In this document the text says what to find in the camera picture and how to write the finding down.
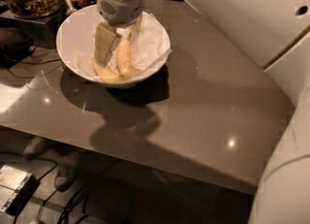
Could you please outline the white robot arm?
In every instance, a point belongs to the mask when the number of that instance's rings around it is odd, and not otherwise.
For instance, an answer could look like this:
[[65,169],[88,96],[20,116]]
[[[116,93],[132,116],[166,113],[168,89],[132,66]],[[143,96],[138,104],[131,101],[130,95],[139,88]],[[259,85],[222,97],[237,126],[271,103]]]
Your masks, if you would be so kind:
[[166,75],[117,92],[102,152],[251,193],[249,224],[310,224],[309,0],[183,0]]

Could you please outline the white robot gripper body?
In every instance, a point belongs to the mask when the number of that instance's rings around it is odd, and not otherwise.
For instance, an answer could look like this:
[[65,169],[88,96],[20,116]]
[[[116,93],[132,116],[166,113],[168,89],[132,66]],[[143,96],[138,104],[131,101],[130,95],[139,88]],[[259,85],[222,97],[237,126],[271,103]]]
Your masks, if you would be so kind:
[[142,14],[145,0],[97,0],[100,15],[111,25],[130,25]]

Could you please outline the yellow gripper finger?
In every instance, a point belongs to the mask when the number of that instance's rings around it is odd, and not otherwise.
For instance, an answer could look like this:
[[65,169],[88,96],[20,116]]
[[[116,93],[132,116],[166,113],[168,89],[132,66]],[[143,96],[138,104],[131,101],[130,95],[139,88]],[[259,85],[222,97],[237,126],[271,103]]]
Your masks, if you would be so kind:
[[96,62],[106,67],[112,57],[112,53],[116,50],[122,36],[115,28],[99,23],[95,30],[95,51],[94,58]]
[[142,23],[142,16],[139,16],[138,19],[135,21],[132,27],[133,33],[139,33],[141,29],[141,23]]

